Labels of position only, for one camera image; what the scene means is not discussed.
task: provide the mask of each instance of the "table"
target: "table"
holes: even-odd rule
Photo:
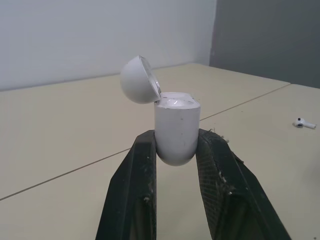
[[[199,64],[155,74],[163,92],[192,93],[202,119],[289,84]],[[130,148],[153,107],[128,100],[119,75],[0,92],[0,200]]]
[[[163,68],[155,73],[163,92],[179,91],[179,85],[184,83],[180,91],[190,92],[198,99],[203,109],[201,119],[204,119],[200,122],[200,127],[214,129],[230,140],[231,149],[258,177],[292,239],[308,239],[310,236],[320,235],[315,227],[315,220],[320,214],[317,209],[312,208],[320,199],[316,189],[319,182],[314,172],[318,166],[316,159],[319,152],[315,146],[319,134],[317,130],[298,129],[291,125],[297,117],[314,123],[320,122],[320,116],[315,109],[320,100],[319,89],[289,85],[286,82],[198,64]],[[1,187],[9,193],[23,190],[24,186],[41,184],[42,181],[67,173],[70,169],[73,171],[107,157],[109,153],[111,155],[118,150],[123,151],[130,147],[139,133],[152,129],[152,104],[131,105],[121,96],[115,83],[118,79],[118,76],[112,76],[1,92],[1,115],[8,113],[18,116],[24,113],[21,114],[24,117],[22,120],[12,120],[13,126],[20,127],[20,131],[14,131],[14,127],[9,125],[10,121],[3,121],[3,118],[0,122],[1,128],[7,126],[14,132],[13,134],[7,130],[7,137],[12,136],[19,140],[21,136],[28,136],[30,139],[30,142],[26,143],[28,147],[24,149],[27,153],[25,157],[20,155],[19,159],[14,158],[18,157],[14,155],[10,158],[13,153],[8,150],[6,154],[0,153],[1,159],[7,157],[4,162],[11,167],[7,172],[1,168],[4,177],[0,178],[6,180],[1,181]],[[108,89],[106,92],[109,97],[114,93],[113,98],[119,98],[115,103],[117,107],[111,107],[108,113],[102,110],[105,106],[103,101],[111,101],[112,97],[105,96],[101,90],[104,85],[108,86],[103,90]],[[37,96],[42,96],[43,101],[39,101]],[[29,107],[29,111],[24,112],[25,107],[31,103],[34,103],[35,107]],[[53,111],[46,110],[46,104],[50,104]],[[134,111],[125,113],[123,109],[128,106],[134,108]],[[139,123],[141,119],[138,114],[144,117],[143,124]],[[38,118],[49,122],[42,123]],[[125,124],[128,119],[132,122],[130,126]],[[33,126],[33,130],[37,129],[38,124],[40,130],[37,136],[49,138],[52,134],[54,141],[49,139],[50,144],[42,143],[41,139],[26,130],[28,123]],[[114,136],[121,128],[128,138],[126,142],[117,141],[117,136]],[[58,138],[55,131],[62,134],[62,137]],[[19,140],[21,144],[24,143],[23,140],[26,138]],[[303,140],[299,145],[301,153],[298,148],[293,147],[300,143],[300,140]],[[5,144],[8,148],[16,142]],[[38,149],[37,145],[46,148]],[[54,152],[53,149],[58,153],[51,156],[49,153]],[[35,151],[42,152],[45,163],[41,164]],[[124,151],[110,156],[1,200],[1,237],[12,240],[94,239],[109,180],[126,153]],[[158,239],[210,239],[194,159],[181,167],[171,167],[158,160],[157,194]],[[307,211],[302,208],[304,201],[309,203]],[[305,220],[306,217],[301,219],[303,213],[308,215],[309,220]]]

